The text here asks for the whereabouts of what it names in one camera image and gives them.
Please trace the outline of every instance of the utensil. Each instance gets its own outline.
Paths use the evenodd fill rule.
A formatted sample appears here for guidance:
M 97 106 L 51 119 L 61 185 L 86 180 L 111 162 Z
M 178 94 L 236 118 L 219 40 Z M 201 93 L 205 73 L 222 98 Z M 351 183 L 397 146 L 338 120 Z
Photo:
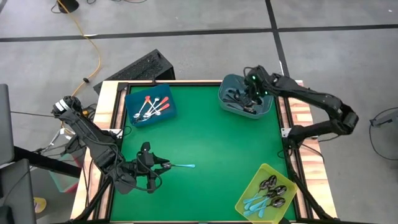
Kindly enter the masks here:
M 164 109 L 167 109 L 170 106 L 170 104 L 166 104 L 163 107 L 161 107 L 161 109 L 157 110 L 156 112 L 151 113 L 149 116 L 145 116 L 144 115 L 144 119 L 142 121 L 146 121 L 148 120 L 152 115 L 156 114 L 157 116 L 161 115 L 161 111 Z
M 172 166 L 188 167 L 188 168 L 195 168 L 196 167 L 194 164 L 178 165 L 178 164 L 171 164 L 171 162 L 166 162 L 166 163 L 162 164 L 162 167 L 164 167 L 164 168 L 170 168 Z
M 144 104 L 141 106 L 141 109 L 139 110 L 139 112 L 136 113 L 136 114 L 134 115 L 134 118 L 139 118 L 139 117 L 140 117 L 142 109 L 144 108 L 144 106 L 145 106 L 148 102 L 150 102 L 150 96 L 145 96 Z
M 272 190 L 273 193 L 271 193 L 270 195 L 266 195 L 264 200 L 262 200 L 261 202 L 255 204 L 255 205 L 250 206 L 250 208 L 249 208 L 250 211 L 253 211 L 253 210 L 257 209 L 258 207 L 262 206 L 262 204 L 264 202 L 266 202 L 267 200 L 269 200 L 272 197 L 282 196 L 283 194 L 285 194 L 286 190 L 287 190 L 287 187 L 284 185 L 276 187 L 274 190 Z
M 154 108 L 154 105 L 155 105 L 156 102 L 158 102 L 159 100 L 160 100 L 160 98 L 159 98 L 159 97 L 156 97 L 153 104 L 152 104 L 151 101 L 149 101 L 149 103 L 150 103 L 150 108 L 149 108 L 149 110 L 144 114 L 144 116 L 147 115 L 147 114 L 150 114 L 151 109 Z
M 245 211 L 243 213 L 243 215 L 244 216 L 249 216 L 249 215 L 253 214 L 256 211 L 260 211 L 260 210 L 265 209 L 265 208 L 270 207 L 270 206 L 272 206 L 274 208 L 280 208 L 280 207 L 282 207 L 285 204 L 285 202 L 286 202 L 286 200 L 284 198 L 282 198 L 282 197 L 273 198 L 269 205 L 263 206 L 261 208 L 257 208 L 254 211 L 251 211 L 251 210 Z
M 163 98 L 163 100 L 154 108 L 154 110 L 156 110 L 160 105 L 164 104 L 167 100 L 169 100 L 169 97 L 166 96 L 165 98 Z M 147 115 L 147 117 L 149 117 L 149 115 L 153 112 L 153 110 L 151 110 L 149 112 L 149 114 Z
M 264 197 L 264 196 L 257 197 L 260 190 L 265 190 L 266 188 L 271 189 L 271 188 L 275 187 L 276 182 L 277 182 L 277 178 L 275 175 L 271 175 L 270 177 L 268 177 L 267 180 L 263 180 L 260 184 L 260 189 L 257 192 L 257 194 L 253 198 L 248 198 L 248 199 L 243 200 L 243 203 L 250 203 L 250 202 L 253 202 L 254 200 Z
M 269 178 L 268 178 L 267 180 L 263 180 L 263 181 L 260 183 L 259 191 L 256 193 L 256 195 L 255 195 L 253 198 L 256 198 L 257 195 L 259 194 L 259 192 L 260 192 L 261 190 L 267 189 L 268 186 L 269 186 Z M 251 203 L 252 203 L 253 201 L 255 201 L 255 199 L 253 199 L 253 198 L 248 198 L 248 199 L 244 199 L 244 200 L 243 200 L 243 203 L 245 203 L 245 206 L 244 206 L 244 209 L 245 209 L 245 210 L 249 209 Z
M 188 168 L 195 168 L 196 167 L 194 164 L 186 164 L 186 165 L 172 164 L 172 166 L 188 167 Z

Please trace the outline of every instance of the metal spoon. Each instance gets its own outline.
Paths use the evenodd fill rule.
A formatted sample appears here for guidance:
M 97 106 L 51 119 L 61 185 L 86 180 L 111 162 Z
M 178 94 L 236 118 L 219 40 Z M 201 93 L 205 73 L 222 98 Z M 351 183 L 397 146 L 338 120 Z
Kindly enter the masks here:
M 268 179 L 268 180 L 263 180 L 263 181 L 260 183 L 260 188 L 259 188 L 259 191 L 256 193 L 256 195 L 255 195 L 253 198 L 248 198 L 248 199 L 244 199 L 244 200 L 243 200 L 243 203 L 245 203 L 244 209 L 245 209 L 245 210 L 249 209 L 249 207 L 250 207 L 250 205 L 252 204 L 252 202 L 255 201 L 256 199 L 259 199 L 259 198 L 256 198 L 257 195 L 259 194 L 259 192 L 260 192 L 261 190 L 268 189 L 268 186 L 269 186 L 269 179 Z
M 256 211 L 260 211 L 263 208 L 267 208 L 267 207 L 270 207 L 270 206 L 272 206 L 274 208 L 280 208 L 280 207 L 282 207 L 285 204 L 285 202 L 286 202 L 286 200 L 284 198 L 282 198 L 282 197 L 273 198 L 269 205 L 263 206 L 261 208 L 257 208 L 254 211 L 251 211 L 251 210 L 245 211 L 243 213 L 243 215 L 244 216 L 249 216 L 249 215 L 253 214 Z
M 260 190 L 271 189 L 271 188 L 275 187 L 276 182 L 277 182 L 277 178 L 275 175 L 271 175 L 267 180 L 263 180 L 260 184 L 260 189 L 257 192 L 257 194 L 253 198 L 248 198 L 248 199 L 243 200 L 243 203 L 250 203 L 250 202 L 253 202 L 254 200 L 262 198 L 263 196 L 257 197 Z
M 163 100 L 151 111 L 149 111 L 149 114 L 147 116 L 149 116 L 154 110 L 156 110 L 158 107 L 160 107 L 162 104 L 164 104 L 167 100 L 169 100 L 169 97 L 166 96 L 165 98 L 163 98 Z
M 139 110 L 139 112 L 136 113 L 136 114 L 134 115 L 134 118 L 139 118 L 139 117 L 140 117 L 142 109 L 144 108 L 144 106 L 145 106 L 148 102 L 150 102 L 150 96 L 145 96 L 144 104 L 141 106 L 141 109 Z
M 271 194 L 267 194 L 263 197 L 265 197 L 264 200 L 262 200 L 261 202 L 250 206 L 250 211 L 253 211 L 255 209 L 257 209 L 258 207 L 260 207 L 263 203 L 265 203 L 267 200 L 269 200 L 270 198 L 276 197 L 276 196 L 282 196 L 283 194 L 285 194 L 285 192 L 287 191 L 287 187 L 284 185 L 278 186 L 276 187 L 274 190 L 272 190 L 273 192 Z
M 156 111 L 156 112 L 153 112 L 153 113 L 151 113 L 149 116 L 145 116 L 144 115 L 144 119 L 142 119 L 141 121 L 146 121 L 146 120 L 148 120 L 152 115 L 154 115 L 154 114 L 156 114 L 157 116 L 159 116 L 159 115 L 161 115 L 161 111 L 162 110 L 164 110 L 164 109 L 166 109 L 166 108 L 168 108 L 170 106 L 170 104 L 166 104 L 166 105 L 164 105 L 163 107 L 161 107 L 161 109 L 159 109 L 158 111 Z
M 151 109 L 152 109 L 152 108 L 155 108 L 154 105 L 155 105 L 156 102 L 158 102 L 159 100 L 160 100 L 160 98 L 159 98 L 159 97 L 156 97 L 153 104 L 152 104 L 151 101 L 149 101 L 149 103 L 150 103 L 150 108 L 149 108 L 149 110 L 144 114 L 144 116 L 147 115 L 147 114 L 150 114 Z

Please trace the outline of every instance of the light blue spoon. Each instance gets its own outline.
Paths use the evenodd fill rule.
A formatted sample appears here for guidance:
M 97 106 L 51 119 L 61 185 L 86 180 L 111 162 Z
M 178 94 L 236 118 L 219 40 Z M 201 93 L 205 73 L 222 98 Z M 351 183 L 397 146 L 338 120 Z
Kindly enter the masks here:
M 187 165 L 175 165 L 175 164 L 173 164 L 172 166 L 188 167 L 188 168 L 195 168 L 196 167 L 194 164 L 187 164 Z
M 261 205 L 262 207 L 261 207 L 260 212 L 259 212 L 259 218 L 263 218 L 263 216 L 264 216 L 264 212 L 266 211 L 266 206 L 265 205 L 266 205 L 266 202 L 263 202 L 262 205 Z
M 250 207 L 250 205 L 251 205 L 251 203 L 253 202 L 254 200 L 252 200 L 252 199 L 245 199 L 245 200 L 243 200 L 243 203 L 245 203 L 245 206 L 244 206 L 244 209 L 245 210 L 249 210 L 249 207 Z
M 266 209 L 267 207 L 274 207 L 274 208 L 280 208 L 281 206 L 283 206 L 285 204 L 285 199 L 281 198 L 281 197 L 277 197 L 277 198 L 273 198 L 271 203 L 269 205 L 266 206 L 262 206 L 260 208 L 256 208 L 255 210 L 251 211 L 251 210 L 247 210 L 243 213 L 244 216 L 249 216 L 251 214 L 253 214 L 256 211 L 260 211 L 262 209 Z M 262 216 L 264 215 L 264 212 L 262 212 L 261 214 L 259 213 L 259 217 L 262 218 Z
M 254 204 L 252 206 L 249 207 L 249 210 L 254 212 L 255 210 L 257 210 L 260 206 L 262 206 L 262 204 L 266 203 L 268 200 L 270 199 L 270 197 L 266 197 L 264 200 L 262 200 L 261 202 Z

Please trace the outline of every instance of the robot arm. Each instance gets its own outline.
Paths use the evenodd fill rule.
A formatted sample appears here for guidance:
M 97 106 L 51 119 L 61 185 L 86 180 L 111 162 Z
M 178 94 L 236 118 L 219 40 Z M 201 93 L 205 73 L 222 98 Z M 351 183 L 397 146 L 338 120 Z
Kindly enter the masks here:
M 290 130 L 284 143 L 298 149 L 305 138 L 322 134 L 351 134 L 358 122 L 358 115 L 348 105 L 331 94 L 319 93 L 298 85 L 295 80 L 276 73 L 269 75 L 262 66 L 251 68 L 245 75 L 246 93 L 255 100 L 268 93 L 274 96 L 292 97 L 325 110 L 328 121 L 310 126 L 295 125 Z
M 170 168 L 162 166 L 161 169 L 151 170 L 156 164 L 166 164 L 167 159 L 162 159 L 149 153 L 150 144 L 145 142 L 141 146 L 137 158 L 126 162 L 120 153 L 121 140 L 110 131 L 103 131 L 82 113 L 81 103 L 74 96 L 65 96 L 53 106 L 53 115 L 67 123 L 76 133 L 65 147 L 66 152 L 76 151 L 84 143 L 90 149 L 94 164 L 105 177 L 111 177 L 115 188 L 122 194 L 127 194 L 132 189 L 154 192 L 155 179 Z M 148 184 L 146 189 L 137 186 L 136 177 L 146 176 Z

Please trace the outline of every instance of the gray floor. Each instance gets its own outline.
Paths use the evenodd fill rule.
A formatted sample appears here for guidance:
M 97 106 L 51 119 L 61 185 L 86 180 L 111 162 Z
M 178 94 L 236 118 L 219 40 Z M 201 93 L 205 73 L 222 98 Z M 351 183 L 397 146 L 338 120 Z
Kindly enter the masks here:
M 279 27 L 398 21 L 394 0 L 271 1 Z M 8 0 L 0 13 L 0 37 L 78 35 L 70 18 L 50 12 L 54 2 Z M 80 1 L 80 5 L 73 14 L 86 34 L 271 26 L 263 0 L 148 0 L 143 4 L 103 0 L 93 5 Z M 295 32 L 282 33 L 280 38 L 291 77 L 340 97 L 360 118 L 352 135 L 321 143 L 338 216 L 357 222 L 396 223 L 398 165 L 373 152 L 368 125 L 378 112 L 397 106 L 398 29 Z M 257 64 L 280 72 L 271 33 L 101 39 L 95 43 L 103 67 L 93 83 L 153 49 L 159 49 L 174 65 L 177 79 L 221 79 Z M 0 82 L 9 85 L 15 111 L 49 113 L 54 102 L 69 95 L 97 63 L 95 51 L 85 40 L 8 42 L 0 43 L 0 49 Z M 97 100 L 91 88 L 85 88 L 79 98 L 84 105 Z M 315 121 L 327 119 L 319 109 L 312 112 Z M 59 127 L 51 118 L 17 114 L 12 115 L 12 122 L 16 145 L 28 149 L 47 145 Z M 397 133 L 393 125 L 373 129 L 375 146 L 382 154 L 398 157 Z M 51 179 L 41 170 L 34 172 L 35 194 L 51 198 L 40 222 L 65 221 L 73 195 L 54 191 L 46 195 L 45 186 L 52 186 Z

